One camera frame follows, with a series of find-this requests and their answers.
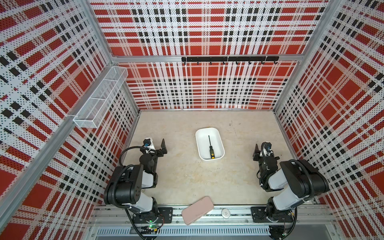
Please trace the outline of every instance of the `black mounting plate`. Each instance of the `black mounting plate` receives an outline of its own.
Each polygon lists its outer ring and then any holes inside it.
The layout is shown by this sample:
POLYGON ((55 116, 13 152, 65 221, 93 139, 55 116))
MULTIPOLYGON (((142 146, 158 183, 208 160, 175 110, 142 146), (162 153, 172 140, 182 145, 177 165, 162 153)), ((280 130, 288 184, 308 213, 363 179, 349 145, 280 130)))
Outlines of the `black mounting plate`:
MULTIPOLYGON (((260 219, 260 217, 262 217, 264 215, 264 213, 265 213, 265 208, 266 207, 251 207, 251 214, 252 214, 253 222, 256 222, 256 223, 263 223, 263 222, 271 223, 265 217, 263 219, 260 219)), ((282 216, 279 217, 279 221, 278 222, 290 223, 290 222, 293 222, 293 219, 288 214, 285 214, 285 215, 282 215, 282 216)))
MULTIPOLYGON (((164 216, 164 223, 171 223, 172 222, 172 214, 173 214, 173 208, 172 207, 159 207, 159 213, 164 216)), ((143 218, 141 218, 141 214, 136 214, 136 216, 134 216, 132 220, 135 224, 147 223, 147 221, 145 221, 143 218)), ((160 216, 153 223, 163 223, 163 218, 160 216)))

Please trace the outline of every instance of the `pink case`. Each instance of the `pink case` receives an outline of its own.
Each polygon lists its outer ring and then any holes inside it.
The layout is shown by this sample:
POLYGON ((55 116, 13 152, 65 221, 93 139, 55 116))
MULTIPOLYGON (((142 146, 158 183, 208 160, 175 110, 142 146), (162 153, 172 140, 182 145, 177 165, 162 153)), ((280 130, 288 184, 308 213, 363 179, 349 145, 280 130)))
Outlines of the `pink case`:
POLYGON ((214 204, 212 203, 211 198, 206 196, 181 211, 181 215, 183 216, 185 224, 189 225, 207 214, 207 212, 211 211, 213 208, 214 204))

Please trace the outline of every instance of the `beige table surface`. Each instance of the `beige table surface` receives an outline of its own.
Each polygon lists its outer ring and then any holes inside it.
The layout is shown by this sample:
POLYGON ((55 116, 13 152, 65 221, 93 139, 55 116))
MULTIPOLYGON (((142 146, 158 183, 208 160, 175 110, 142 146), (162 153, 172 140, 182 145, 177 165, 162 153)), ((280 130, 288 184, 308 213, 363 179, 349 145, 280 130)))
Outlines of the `beige table surface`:
MULTIPOLYGON (((157 164, 156 188, 144 193, 159 204, 192 204, 210 196, 214 204, 266 204, 278 192, 265 192, 258 184, 257 143, 268 141, 280 160, 292 158, 272 112, 268 111, 143 111, 130 146, 142 146, 152 137, 156 149, 164 138, 168 154, 157 164), (216 161, 199 157, 195 133, 218 129, 225 156, 216 161)), ((124 164, 138 164, 141 152, 127 152, 124 164)))

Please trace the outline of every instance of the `black and yellow screwdriver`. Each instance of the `black and yellow screwdriver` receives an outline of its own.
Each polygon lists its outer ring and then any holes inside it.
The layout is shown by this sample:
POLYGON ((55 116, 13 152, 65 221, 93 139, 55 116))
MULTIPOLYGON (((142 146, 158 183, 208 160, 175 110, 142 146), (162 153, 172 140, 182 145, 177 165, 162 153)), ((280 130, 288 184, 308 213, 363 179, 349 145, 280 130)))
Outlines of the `black and yellow screwdriver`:
POLYGON ((211 159, 214 159, 215 158, 215 152, 214 152, 214 148, 211 145, 211 138, 209 137, 209 135, 208 135, 208 138, 209 138, 209 153, 211 154, 211 159))

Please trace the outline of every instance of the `screwdriver handle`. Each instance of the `screwdriver handle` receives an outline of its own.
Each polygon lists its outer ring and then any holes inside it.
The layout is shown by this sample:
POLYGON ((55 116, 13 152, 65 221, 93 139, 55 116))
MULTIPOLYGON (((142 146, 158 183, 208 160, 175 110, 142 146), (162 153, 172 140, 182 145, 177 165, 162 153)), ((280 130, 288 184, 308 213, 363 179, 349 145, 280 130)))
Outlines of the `screwdriver handle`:
POLYGON ((209 153, 211 154, 211 159, 215 158, 215 152, 212 146, 209 146, 209 153))

